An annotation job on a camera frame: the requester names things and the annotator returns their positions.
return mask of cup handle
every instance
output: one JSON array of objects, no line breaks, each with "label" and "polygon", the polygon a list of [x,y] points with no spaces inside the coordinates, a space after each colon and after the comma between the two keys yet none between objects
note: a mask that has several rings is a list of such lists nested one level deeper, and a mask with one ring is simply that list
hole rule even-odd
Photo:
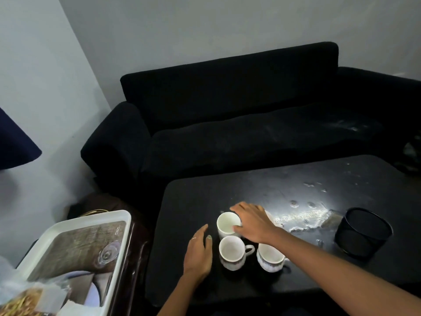
[{"label": "cup handle", "polygon": [[253,245],[246,245],[245,246],[245,255],[246,256],[250,256],[251,254],[254,253],[254,251],[255,251],[255,248],[254,248]]}]

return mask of small table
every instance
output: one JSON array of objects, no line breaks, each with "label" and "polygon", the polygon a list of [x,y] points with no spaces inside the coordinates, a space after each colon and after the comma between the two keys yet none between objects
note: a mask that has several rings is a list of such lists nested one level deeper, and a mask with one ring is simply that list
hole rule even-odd
[{"label": "small table", "polygon": [[[196,291],[193,305],[318,288],[290,261],[274,274],[259,266],[255,254],[239,271],[223,268],[216,219],[240,201],[262,205],[296,236],[389,282],[421,282],[421,199],[407,188],[406,180],[383,160],[360,155],[173,181],[166,188],[156,225],[145,297],[154,306],[165,303],[183,273],[189,240],[206,223],[213,238],[212,270]],[[367,263],[348,257],[333,242],[339,220],[332,218],[340,219],[351,207],[371,210],[393,228],[393,236]]]}]

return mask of black sofa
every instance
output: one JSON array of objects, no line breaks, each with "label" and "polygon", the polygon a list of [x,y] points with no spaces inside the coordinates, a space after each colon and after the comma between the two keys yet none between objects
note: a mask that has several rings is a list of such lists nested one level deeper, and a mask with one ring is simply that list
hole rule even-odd
[{"label": "black sofa", "polygon": [[393,162],[418,127],[421,82],[338,68],[338,55],[321,42],[124,75],[127,101],[82,158],[150,217],[179,178],[356,154]]}]

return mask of hand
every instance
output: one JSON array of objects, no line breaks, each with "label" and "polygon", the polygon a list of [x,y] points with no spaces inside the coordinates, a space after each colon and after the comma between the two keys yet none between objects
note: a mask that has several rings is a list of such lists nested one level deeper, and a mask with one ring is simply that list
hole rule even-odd
[{"label": "hand", "polygon": [[236,212],[243,223],[243,226],[233,226],[234,232],[255,243],[269,243],[271,235],[277,227],[267,217],[263,207],[240,202],[230,210]]},{"label": "hand", "polygon": [[200,284],[211,271],[212,266],[212,236],[206,237],[206,247],[203,246],[203,235],[208,224],[202,226],[192,237],[184,257],[184,275],[196,278]]}]

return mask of sofa cushion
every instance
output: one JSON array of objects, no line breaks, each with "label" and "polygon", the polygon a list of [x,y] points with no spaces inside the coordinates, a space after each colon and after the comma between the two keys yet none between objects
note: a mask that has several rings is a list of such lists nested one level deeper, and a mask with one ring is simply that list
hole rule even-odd
[{"label": "sofa cushion", "polygon": [[281,109],[155,133],[142,175],[166,182],[229,171],[376,154],[383,126],[325,104]]},{"label": "sofa cushion", "polygon": [[338,46],[321,42],[124,75],[150,133],[292,106],[334,77]]}]

